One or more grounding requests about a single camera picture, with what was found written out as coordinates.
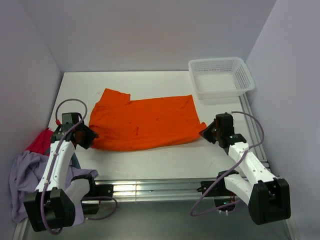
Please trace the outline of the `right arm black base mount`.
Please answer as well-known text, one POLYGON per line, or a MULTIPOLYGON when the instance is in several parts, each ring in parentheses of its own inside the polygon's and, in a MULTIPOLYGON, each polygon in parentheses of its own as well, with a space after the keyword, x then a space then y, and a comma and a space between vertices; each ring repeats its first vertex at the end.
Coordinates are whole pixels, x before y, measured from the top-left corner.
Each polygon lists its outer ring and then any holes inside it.
MULTIPOLYGON (((216 181, 213 180, 201 181, 200 187, 197 189, 197 192, 204 194, 205 191, 215 182, 216 181)), ((236 195, 233 192, 227 190, 224 178, 214 185, 214 187, 208 192, 206 197, 213 197, 213 201, 216 207, 224 206, 236 201, 236 195)))

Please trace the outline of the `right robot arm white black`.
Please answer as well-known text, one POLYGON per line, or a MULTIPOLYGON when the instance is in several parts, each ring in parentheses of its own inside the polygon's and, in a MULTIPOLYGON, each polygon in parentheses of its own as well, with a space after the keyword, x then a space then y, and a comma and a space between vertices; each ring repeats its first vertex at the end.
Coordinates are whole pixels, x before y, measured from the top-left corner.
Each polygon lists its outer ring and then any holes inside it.
POLYGON ((256 225, 287 220, 291 217, 290 186, 284 178, 272 174, 251 151, 260 143, 249 145, 236 133, 232 113, 217 114, 213 122, 200 133, 208 142, 218 143, 234 160, 233 167, 218 174, 210 185, 202 184, 201 199, 215 194, 234 194, 243 201, 256 225))

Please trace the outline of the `orange t shirt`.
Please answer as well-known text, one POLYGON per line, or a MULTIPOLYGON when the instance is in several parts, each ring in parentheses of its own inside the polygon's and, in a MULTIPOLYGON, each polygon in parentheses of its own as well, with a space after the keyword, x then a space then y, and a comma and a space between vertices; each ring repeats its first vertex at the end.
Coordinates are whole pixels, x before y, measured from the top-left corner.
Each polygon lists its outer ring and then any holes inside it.
POLYGON ((190 143, 206 127, 191 95, 132 100, 130 94, 108 88, 89 120, 98 134, 93 148, 118 152, 190 143))

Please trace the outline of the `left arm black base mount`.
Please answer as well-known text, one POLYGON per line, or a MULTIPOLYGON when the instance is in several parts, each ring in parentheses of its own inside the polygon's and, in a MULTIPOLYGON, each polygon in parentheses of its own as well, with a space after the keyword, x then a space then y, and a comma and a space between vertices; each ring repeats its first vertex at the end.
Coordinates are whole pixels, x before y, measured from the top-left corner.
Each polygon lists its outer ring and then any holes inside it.
POLYGON ((81 206, 84 216, 95 215, 100 209, 100 204, 103 197, 112 197, 114 193, 114 186, 112 184, 98 184, 95 185, 94 192, 85 195, 81 200, 81 206))

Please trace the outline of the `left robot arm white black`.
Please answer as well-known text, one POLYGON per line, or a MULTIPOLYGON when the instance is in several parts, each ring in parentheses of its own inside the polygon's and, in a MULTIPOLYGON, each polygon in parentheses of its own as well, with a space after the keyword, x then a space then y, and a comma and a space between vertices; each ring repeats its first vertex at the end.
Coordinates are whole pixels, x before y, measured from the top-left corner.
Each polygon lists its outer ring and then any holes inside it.
POLYGON ((24 207, 35 232, 77 225, 83 221, 81 201, 96 197, 96 170, 74 168, 77 146, 88 149, 98 135, 82 121, 81 114, 62 114, 62 123, 50 140, 49 158, 34 192, 26 194, 24 207))

